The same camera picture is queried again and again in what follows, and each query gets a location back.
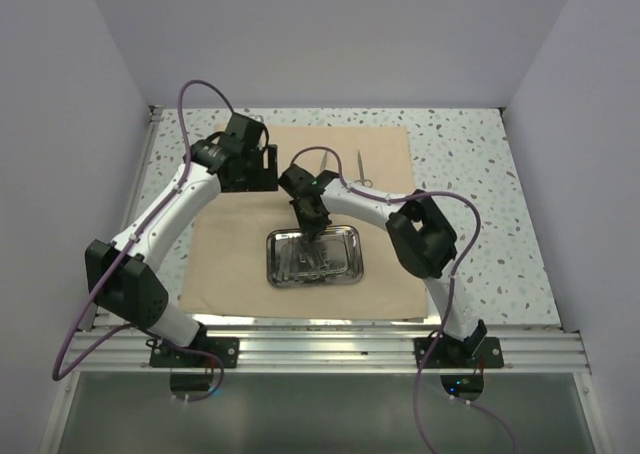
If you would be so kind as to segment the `stainless steel instrument tray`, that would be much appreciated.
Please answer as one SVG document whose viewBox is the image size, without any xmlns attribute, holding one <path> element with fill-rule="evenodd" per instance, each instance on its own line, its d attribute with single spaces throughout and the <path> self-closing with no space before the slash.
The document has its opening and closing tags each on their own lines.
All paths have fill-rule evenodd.
<svg viewBox="0 0 640 454">
<path fill-rule="evenodd" d="M 266 278 L 279 289 L 351 285 L 364 276 L 357 229 L 333 225 L 310 240 L 299 229 L 281 229 L 266 238 Z"/>
</svg>

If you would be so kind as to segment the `steel forceps with rings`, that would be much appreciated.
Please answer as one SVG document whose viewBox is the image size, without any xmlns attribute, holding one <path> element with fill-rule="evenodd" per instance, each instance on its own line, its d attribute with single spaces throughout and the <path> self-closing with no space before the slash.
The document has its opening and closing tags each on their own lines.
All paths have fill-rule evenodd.
<svg viewBox="0 0 640 454">
<path fill-rule="evenodd" d="M 303 281 L 320 281 L 339 274 L 336 265 L 329 259 L 328 248 L 323 243 L 302 242 L 299 246 L 297 276 Z"/>
</svg>

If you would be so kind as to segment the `steel surgical scissors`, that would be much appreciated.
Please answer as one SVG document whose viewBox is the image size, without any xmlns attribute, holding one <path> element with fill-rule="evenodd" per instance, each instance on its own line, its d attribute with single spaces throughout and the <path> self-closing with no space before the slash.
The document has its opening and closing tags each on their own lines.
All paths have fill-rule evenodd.
<svg viewBox="0 0 640 454">
<path fill-rule="evenodd" d="M 371 188 L 373 186 L 373 182 L 371 179 L 369 179 L 366 176 L 366 173 L 364 171 L 363 157 L 360 150 L 357 151 L 357 165 L 358 165 L 358 178 L 356 179 L 356 183 L 363 187 Z"/>
</svg>

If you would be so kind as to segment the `steel tweezers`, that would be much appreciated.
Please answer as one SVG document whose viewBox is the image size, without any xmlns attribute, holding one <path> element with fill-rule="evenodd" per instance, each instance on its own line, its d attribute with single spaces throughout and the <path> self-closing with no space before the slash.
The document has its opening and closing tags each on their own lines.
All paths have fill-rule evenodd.
<svg viewBox="0 0 640 454">
<path fill-rule="evenodd" d="M 279 283 L 285 283 L 288 281 L 291 263 L 293 258 L 293 252 L 295 247 L 295 241 L 292 239 L 286 240 L 280 250 L 280 264 L 277 273 L 277 281 Z"/>
</svg>

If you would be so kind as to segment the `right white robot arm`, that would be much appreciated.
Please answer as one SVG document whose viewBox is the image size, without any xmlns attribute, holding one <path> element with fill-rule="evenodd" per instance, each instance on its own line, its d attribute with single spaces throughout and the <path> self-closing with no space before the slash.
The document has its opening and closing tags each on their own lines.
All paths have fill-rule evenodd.
<svg viewBox="0 0 640 454">
<path fill-rule="evenodd" d="M 284 170 L 279 185 L 291 197 L 299 227 L 310 239 L 331 224 L 332 214 L 365 222 L 389 235 L 399 264 L 424 282 L 441 317 L 435 339 L 424 348 L 428 365 L 464 367 L 480 356 L 487 328 L 458 277 L 461 261 L 480 234 L 481 220 L 475 207 L 471 209 L 476 221 L 474 233 L 459 252 L 458 235 L 434 201 L 437 193 L 384 193 L 347 182 L 329 170 L 314 176 L 296 164 Z"/>
</svg>

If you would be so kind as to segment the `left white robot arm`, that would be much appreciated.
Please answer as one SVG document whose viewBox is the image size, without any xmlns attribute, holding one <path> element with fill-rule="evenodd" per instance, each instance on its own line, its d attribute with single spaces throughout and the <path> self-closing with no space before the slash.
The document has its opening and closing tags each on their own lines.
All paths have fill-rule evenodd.
<svg viewBox="0 0 640 454">
<path fill-rule="evenodd" d="M 173 303 L 157 276 L 166 255 L 198 213 L 222 193 L 278 188 L 277 147 L 263 144 L 266 126 L 232 114 L 226 128 L 190 145 L 161 194 L 110 242 L 85 251 L 92 301 L 135 328 L 170 343 L 185 366 L 201 364 L 200 325 Z"/>
</svg>

